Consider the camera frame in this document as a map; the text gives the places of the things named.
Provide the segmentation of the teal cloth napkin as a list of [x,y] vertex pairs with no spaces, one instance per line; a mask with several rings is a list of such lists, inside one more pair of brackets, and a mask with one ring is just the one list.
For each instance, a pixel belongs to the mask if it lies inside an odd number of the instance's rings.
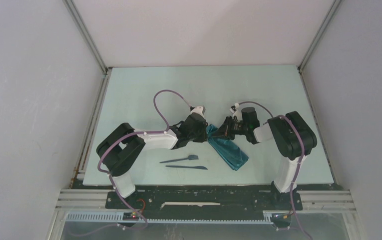
[[207,126],[207,142],[232,170],[239,170],[249,157],[232,140],[214,138],[217,129],[212,124]]

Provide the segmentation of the dark plastic knife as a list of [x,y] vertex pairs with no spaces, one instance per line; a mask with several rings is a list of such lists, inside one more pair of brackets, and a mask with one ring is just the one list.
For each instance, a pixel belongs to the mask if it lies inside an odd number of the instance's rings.
[[175,169],[196,169],[196,170],[208,170],[205,166],[183,166],[183,165],[166,165],[167,168]]

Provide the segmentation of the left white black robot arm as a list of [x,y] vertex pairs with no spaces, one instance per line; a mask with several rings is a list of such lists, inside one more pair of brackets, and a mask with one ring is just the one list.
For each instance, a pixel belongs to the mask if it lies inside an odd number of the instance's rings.
[[138,131],[129,123],[122,123],[96,148],[100,157],[97,169],[108,175],[119,193],[117,201],[124,208],[131,208],[137,202],[137,195],[129,170],[140,153],[154,149],[175,150],[189,142],[203,143],[207,140],[207,126],[198,113],[191,113],[167,131]]

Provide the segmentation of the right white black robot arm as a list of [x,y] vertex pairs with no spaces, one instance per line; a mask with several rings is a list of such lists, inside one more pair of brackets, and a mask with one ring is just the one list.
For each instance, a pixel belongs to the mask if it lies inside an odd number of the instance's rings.
[[297,111],[272,117],[263,125],[254,107],[238,109],[234,106],[231,112],[213,137],[233,140],[240,135],[254,145],[273,139],[282,158],[273,181],[276,191],[270,194],[269,201],[276,209],[284,208],[290,201],[287,193],[296,187],[302,163],[317,146],[315,133]]

